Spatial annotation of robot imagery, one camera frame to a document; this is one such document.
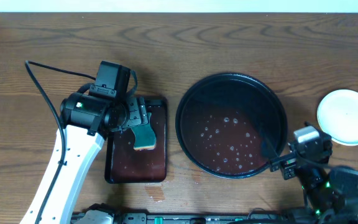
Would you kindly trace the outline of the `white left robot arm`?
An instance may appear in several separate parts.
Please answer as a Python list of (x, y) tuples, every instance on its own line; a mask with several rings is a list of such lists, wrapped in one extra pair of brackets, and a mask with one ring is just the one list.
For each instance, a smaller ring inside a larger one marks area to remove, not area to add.
[(133, 151), (154, 149), (150, 101), (105, 98), (80, 91), (64, 99), (52, 156), (22, 223), (69, 223), (85, 177), (104, 145), (118, 148), (115, 133), (131, 131)]

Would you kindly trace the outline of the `mint green plate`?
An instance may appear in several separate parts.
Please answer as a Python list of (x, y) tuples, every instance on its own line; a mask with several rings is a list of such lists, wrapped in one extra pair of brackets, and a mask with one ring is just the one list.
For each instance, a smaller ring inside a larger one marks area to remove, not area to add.
[(328, 93), (320, 101), (316, 117), (321, 130), (333, 141), (358, 145), (358, 92), (342, 89)]

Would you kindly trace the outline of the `green orange sponge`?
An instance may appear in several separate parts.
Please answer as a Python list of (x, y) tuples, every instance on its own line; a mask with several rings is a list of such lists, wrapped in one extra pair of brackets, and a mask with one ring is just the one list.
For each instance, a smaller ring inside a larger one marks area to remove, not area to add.
[(131, 128), (135, 137), (134, 150), (153, 150), (157, 145), (157, 138), (150, 123)]

